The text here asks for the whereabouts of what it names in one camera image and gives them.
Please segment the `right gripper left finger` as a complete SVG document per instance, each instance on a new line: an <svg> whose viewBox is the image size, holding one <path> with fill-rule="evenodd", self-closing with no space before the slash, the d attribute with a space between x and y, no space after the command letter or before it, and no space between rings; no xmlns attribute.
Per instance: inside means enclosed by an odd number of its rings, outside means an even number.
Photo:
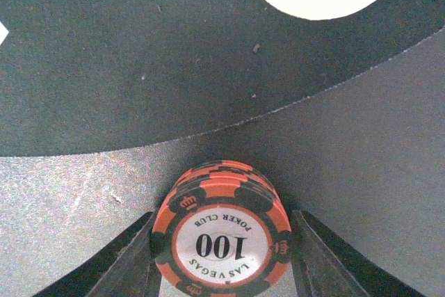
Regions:
<svg viewBox="0 0 445 297"><path fill-rule="evenodd" d="M135 223L126 228L90 259L61 279L34 294L34 296L86 296L98 283L103 274L105 274L117 260L120 252L130 244L131 240L136 236L136 233L139 232L151 218L152 214L152 211L143 214Z"/></svg>

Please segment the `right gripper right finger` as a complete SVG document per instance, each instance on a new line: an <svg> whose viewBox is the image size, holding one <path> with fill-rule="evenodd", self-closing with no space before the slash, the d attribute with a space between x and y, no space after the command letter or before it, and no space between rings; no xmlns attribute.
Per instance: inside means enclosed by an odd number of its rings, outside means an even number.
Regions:
<svg viewBox="0 0 445 297"><path fill-rule="evenodd" d="M374 265L346 242L319 234L315 222L292 211L291 256L298 296L422 296Z"/></svg>

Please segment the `orange black poker chip stack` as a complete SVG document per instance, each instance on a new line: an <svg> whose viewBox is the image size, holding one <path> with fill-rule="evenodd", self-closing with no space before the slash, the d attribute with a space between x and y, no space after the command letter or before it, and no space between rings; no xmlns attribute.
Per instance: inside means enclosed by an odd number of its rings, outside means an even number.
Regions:
<svg viewBox="0 0 445 297"><path fill-rule="evenodd" d="M274 186L245 163L187 170L163 201L151 249L161 275L189 296L256 296L287 271L291 225Z"/></svg>

